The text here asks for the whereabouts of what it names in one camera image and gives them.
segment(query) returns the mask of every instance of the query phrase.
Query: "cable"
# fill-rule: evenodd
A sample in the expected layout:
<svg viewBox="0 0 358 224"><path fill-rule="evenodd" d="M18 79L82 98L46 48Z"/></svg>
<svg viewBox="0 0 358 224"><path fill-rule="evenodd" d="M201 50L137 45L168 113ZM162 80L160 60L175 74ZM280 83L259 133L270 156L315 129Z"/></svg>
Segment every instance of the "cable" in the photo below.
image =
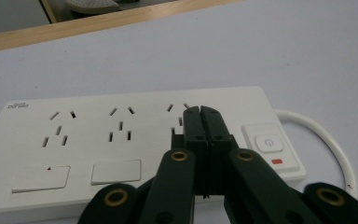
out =
<svg viewBox="0 0 358 224"><path fill-rule="evenodd" d="M287 110L275 110L280 121L292 121L294 123L301 124L316 134L324 140L330 150L333 152L334 156L338 160L339 166L341 167L342 174L344 174L345 179L345 190L353 197L358 197L358 188L357 181L351 167L350 161L345 155L342 147L338 144L338 142L333 138L333 136L320 124L315 122L314 120L304 116L297 114L295 112L287 111Z"/></svg>

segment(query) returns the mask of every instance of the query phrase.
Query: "power switch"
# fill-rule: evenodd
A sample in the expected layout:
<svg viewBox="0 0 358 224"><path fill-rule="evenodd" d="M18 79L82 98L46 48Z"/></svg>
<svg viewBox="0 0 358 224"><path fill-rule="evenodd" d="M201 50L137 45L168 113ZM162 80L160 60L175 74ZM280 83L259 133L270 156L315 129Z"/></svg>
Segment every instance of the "power switch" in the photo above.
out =
<svg viewBox="0 0 358 224"><path fill-rule="evenodd" d="M241 126L241 130L247 147L257 151L281 178L292 180L305 176L305 169L280 126L249 124Z"/></svg>
<svg viewBox="0 0 358 224"><path fill-rule="evenodd" d="M278 135L258 135L255 143L262 152L279 152L283 149L282 140Z"/></svg>

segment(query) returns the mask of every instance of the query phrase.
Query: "outlet socket hole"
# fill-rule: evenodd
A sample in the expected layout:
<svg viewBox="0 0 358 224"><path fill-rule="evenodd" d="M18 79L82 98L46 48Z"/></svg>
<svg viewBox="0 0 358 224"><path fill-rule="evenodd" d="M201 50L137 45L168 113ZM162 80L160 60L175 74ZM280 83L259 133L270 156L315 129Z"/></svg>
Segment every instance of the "outlet socket hole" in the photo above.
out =
<svg viewBox="0 0 358 224"><path fill-rule="evenodd" d="M133 109L131 107L129 107L129 111L131 114L135 114L135 111L133 111Z"/></svg>
<svg viewBox="0 0 358 224"><path fill-rule="evenodd" d="M117 111L117 108L114 108L113 110L112 110L112 112L110 112L110 116L113 116L115 113L116 113L116 111Z"/></svg>
<svg viewBox="0 0 358 224"><path fill-rule="evenodd" d="M53 116L51 116L51 117L50 117L50 120L55 119L55 117L57 117L58 114L60 114L60 112L57 112L57 113L55 113Z"/></svg>
<svg viewBox="0 0 358 224"><path fill-rule="evenodd" d="M56 135L60 135L61 129L62 129L62 126L58 126Z"/></svg>
<svg viewBox="0 0 358 224"><path fill-rule="evenodd" d="M45 141L43 141L42 147L46 147L48 145L48 137L45 138Z"/></svg>
<svg viewBox="0 0 358 224"><path fill-rule="evenodd" d="M62 145L65 146L66 145L66 141L68 141L68 136L64 136L63 140L62 140Z"/></svg>
<svg viewBox="0 0 358 224"><path fill-rule="evenodd" d="M170 111L172 110L172 108L173 108L173 105L170 105L170 106L168 107L167 111L170 112Z"/></svg>

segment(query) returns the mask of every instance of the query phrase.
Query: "white tabletop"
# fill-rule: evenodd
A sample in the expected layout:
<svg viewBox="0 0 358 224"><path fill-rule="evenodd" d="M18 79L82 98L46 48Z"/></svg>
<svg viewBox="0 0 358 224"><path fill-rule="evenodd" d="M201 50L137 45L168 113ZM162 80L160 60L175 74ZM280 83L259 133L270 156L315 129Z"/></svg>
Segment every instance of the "white tabletop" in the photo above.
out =
<svg viewBox="0 0 358 224"><path fill-rule="evenodd" d="M320 122L358 179L358 0L248 0L0 51L0 110L20 99L254 85L275 108ZM284 127L308 171L297 188L343 187L321 140ZM195 220L227 223L224 214L201 204Z"/></svg>

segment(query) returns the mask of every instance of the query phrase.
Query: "power outlet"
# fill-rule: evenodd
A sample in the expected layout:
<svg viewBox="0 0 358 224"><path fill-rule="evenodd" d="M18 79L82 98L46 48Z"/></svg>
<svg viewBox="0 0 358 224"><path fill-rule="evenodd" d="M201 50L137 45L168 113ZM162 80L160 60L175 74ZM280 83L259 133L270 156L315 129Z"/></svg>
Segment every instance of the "power outlet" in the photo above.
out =
<svg viewBox="0 0 358 224"><path fill-rule="evenodd" d="M10 102L0 114L0 223L79 216L107 184L139 187L195 105L217 109L238 145L258 150L284 180L304 178L258 87Z"/></svg>

